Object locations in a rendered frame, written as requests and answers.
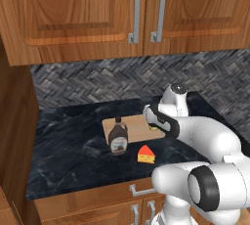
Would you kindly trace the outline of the tall wooden cabinet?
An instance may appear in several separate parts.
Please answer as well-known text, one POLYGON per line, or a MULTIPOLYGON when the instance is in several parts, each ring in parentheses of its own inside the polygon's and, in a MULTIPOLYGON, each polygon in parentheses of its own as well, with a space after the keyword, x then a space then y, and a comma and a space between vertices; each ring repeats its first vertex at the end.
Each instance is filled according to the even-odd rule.
POLYGON ((0 39, 0 225, 41 225, 26 197, 39 108, 28 67, 11 67, 0 39))

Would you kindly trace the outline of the brown syrup bottle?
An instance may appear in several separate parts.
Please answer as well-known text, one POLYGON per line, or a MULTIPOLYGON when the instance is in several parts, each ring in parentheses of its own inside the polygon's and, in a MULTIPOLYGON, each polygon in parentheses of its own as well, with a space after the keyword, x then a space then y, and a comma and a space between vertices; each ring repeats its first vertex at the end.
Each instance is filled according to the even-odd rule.
POLYGON ((115 124, 108 135, 110 150, 115 155, 124 154, 128 146, 128 127, 120 116, 115 118, 115 124))

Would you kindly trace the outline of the wooden wall cupboard door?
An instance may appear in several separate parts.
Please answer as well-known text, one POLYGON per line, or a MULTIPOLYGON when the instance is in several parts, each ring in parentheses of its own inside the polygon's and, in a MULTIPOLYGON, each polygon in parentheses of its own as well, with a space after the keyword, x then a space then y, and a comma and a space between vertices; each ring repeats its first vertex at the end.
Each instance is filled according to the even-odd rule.
POLYGON ((165 55, 250 46, 250 0, 166 0, 162 40, 156 31, 159 0, 146 0, 144 53, 165 55))
POLYGON ((135 0, 0 0, 0 34, 12 66, 136 57, 143 53, 146 0, 139 43, 132 44, 135 0))

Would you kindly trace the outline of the wooden drawer front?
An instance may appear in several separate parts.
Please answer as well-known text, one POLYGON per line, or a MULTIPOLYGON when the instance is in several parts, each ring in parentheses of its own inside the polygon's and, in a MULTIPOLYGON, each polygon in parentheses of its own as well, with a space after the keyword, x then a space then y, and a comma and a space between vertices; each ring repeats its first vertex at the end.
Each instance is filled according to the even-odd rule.
POLYGON ((110 204, 125 203, 127 201, 144 200, 146 198, 160 198, 164 201, 164 196, 157 193, 134 197, 130 191, 130 186, 133 184, 136 185, 137 192, 152 188, 151 180, 144 178, 39 199, 35 200, 34 203, 40 218, 42 220, 48 220, 69 215, 77 211, 86 211, 110 204))

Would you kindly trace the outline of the wooden base cupboard door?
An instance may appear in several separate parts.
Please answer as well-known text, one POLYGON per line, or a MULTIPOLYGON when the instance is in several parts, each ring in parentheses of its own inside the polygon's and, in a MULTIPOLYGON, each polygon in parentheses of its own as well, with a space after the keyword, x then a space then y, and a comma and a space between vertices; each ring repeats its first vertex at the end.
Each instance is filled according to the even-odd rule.
POLYGON ((139 205, 139 225, 141 224, 142 200, 123 202, 81 211, 54 219, 47 219, 42 225, 131 225, 134 222, 134 212, 131 205, 139 205))
POLYGON ((149 195, 144 198, 142 211, 142 225, 146 225, 146 220, 150 217, 150 209, 147 207, 147 202, 155 201, 155 214, 157 214, 164 205, 165 196, 161 194, 149 195))

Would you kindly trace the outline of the wooden cutting board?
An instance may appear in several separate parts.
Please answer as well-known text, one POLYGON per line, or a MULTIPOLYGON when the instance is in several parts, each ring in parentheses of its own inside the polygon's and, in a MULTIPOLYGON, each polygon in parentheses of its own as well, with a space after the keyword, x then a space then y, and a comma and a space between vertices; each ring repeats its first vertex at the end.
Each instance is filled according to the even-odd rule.
MULTIPOLYGON (((136 143, 165 137, 165 133, 157 129, 152 131, 149 129, 145 117, 142 114, 122 116, 121 120, 128 127, 128 142, 136 143)), ((108 135, 115 124, 114 118, 104 119, 102 121, 105 139, 108 140, 108 135)))

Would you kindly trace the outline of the orange cheese wedge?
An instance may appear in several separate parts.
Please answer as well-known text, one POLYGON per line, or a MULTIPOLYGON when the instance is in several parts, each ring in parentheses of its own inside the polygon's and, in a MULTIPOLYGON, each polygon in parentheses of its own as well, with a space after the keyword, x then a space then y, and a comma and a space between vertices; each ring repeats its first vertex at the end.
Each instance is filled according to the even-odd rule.
POLYGON ((138 151, 137 161, 154 164, 155 154, 147 145, 143 145, 138 151))

